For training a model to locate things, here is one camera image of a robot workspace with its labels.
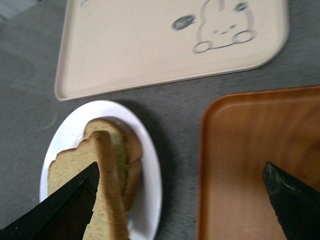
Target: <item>bunny drawing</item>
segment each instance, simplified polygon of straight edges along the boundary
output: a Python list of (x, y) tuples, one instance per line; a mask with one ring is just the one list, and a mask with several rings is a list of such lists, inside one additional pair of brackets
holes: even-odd
[(195, 54), (243, 44), (256, 37), (254, 15), (243, 0), (207, 0), (200, 12)]

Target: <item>gray surface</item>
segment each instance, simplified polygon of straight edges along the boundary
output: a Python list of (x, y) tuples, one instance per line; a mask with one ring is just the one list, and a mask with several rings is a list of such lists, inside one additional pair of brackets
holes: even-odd
[(156, 239), (195, 239), (204, 110), (228, 93), (320, 84), (320, 1), (290, 1), (288, 43), (261, 68), (59, 102), (53, 89), (65, 5), (44, 0), (0, 25), (0, 229), (38, 204), (43, 160), (62, 121), (87, 102), (111, 100), (141, 119), (159, 155)]

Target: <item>black object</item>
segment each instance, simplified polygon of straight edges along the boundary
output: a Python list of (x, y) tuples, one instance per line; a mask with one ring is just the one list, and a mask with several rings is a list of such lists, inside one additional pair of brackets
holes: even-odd
[(320, 192), (267, 162), (263, 181), (287, 240), (320, 240)]
[(82, 240), (92, 217), (99, 182), (93, 162), (9, 226), (0, 240)]

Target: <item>oval plate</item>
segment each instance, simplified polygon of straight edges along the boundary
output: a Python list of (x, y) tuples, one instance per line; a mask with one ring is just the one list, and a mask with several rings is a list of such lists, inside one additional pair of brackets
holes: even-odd
[(128, 231), (131, 240), (153, 240), (162, 207), (162, 181), (159, 160), (152, 139), (139, 118), (123, 105), (106, 100), (89, 102), (72, 112), (54, 134), (42, 166), (40, 202), (48, 196), (48, 169), (62, 150), (76, 148), (83, 139), (87, 122), (112, 116), (126, 122), (139, 138), (142, 148), (142, 178), (134, 203), (128, 213)]

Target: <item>bread slice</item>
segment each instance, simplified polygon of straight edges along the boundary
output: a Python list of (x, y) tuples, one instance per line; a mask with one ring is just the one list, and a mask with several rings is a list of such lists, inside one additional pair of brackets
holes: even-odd
[(49, 195), (62, 187), (92, 162), (97, 162), (100, 172), (96, 201), (84, 240), (127, 240), (127, 217), (119, 186), (116, 155), (110, 135), (94, 131), (77, 148), (57, 154), (49, 166)]
[(131, 127), (112, 116), (95, 118), (85, 126), (83, 137), (86, 139), (94, 131), (107, 131), (111, 136), (116, 152), (119, 185), (125, 211), (128, 212), (137, 193), (142, 172), (142, 145)]

